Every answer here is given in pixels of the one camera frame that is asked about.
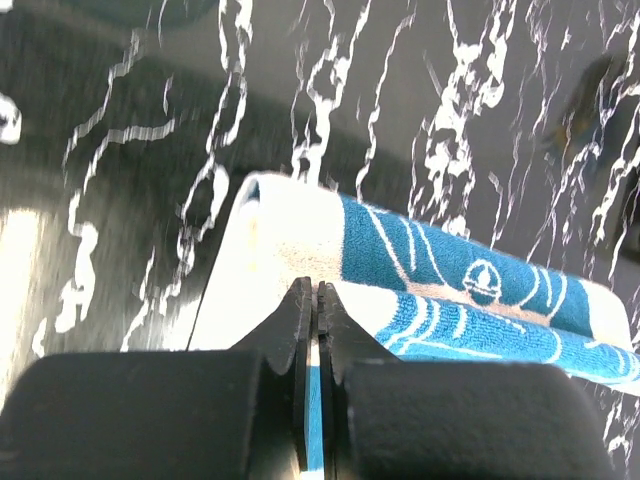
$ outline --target folded towel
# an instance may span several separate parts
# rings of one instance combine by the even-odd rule
[[[526,361],[638,395],[640,356],[582,335],[468,305],[334,283],[349,313],[404,360]]]
[[[271,173],[249,175],[235,199],[192,346],[233,345],[298,276],[447,300],[632,350],[624,305],[603,286]],[[247,290],[251,304],[239,299]]]
[[[401,358],[548,363],[640,396],[624,305],[605,287],[276,174],[248,176],[234,201],[192,348],[236,343],[299,276],[334,283],[351,317]],[[313,363],[308,455],[320,470]]]

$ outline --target countertop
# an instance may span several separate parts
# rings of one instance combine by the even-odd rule
[[[638,3],[15,0],[0,398],[43,355],[184,349],[254,170],[607,285],[635,337]],[[640,400],[581,385],[640,477]]]

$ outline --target blue and white towel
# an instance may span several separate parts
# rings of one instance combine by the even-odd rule
[[[233,345],[298,276],[333,282],[403,358],[549,363],[640,392],[624,305],[605,287],[278,174],[250,175],[236,197],[192,347]]]

